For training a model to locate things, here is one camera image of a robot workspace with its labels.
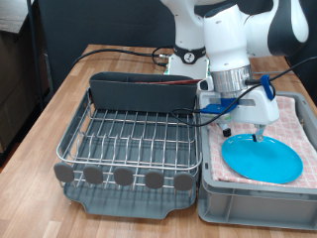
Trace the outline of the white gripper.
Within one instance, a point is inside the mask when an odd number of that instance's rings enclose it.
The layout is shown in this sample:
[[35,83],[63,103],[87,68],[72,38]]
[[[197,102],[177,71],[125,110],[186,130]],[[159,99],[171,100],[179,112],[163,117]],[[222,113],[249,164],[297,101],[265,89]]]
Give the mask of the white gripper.
[[253,140],[261,142],[264,139],[265,125],[269,125],[279,118],[276,98],[270,100],[263,89],[256,88],[241,99],[238,97],[224,98],[221,93],[214,91],[198,91],[199,111],[205,120],[218,116],[232,102],[234,105],[215,120],[216,123],[223,124],[224,137],[231,136],[231,129],[226,124],[230,122],[251,123],[256,124]]

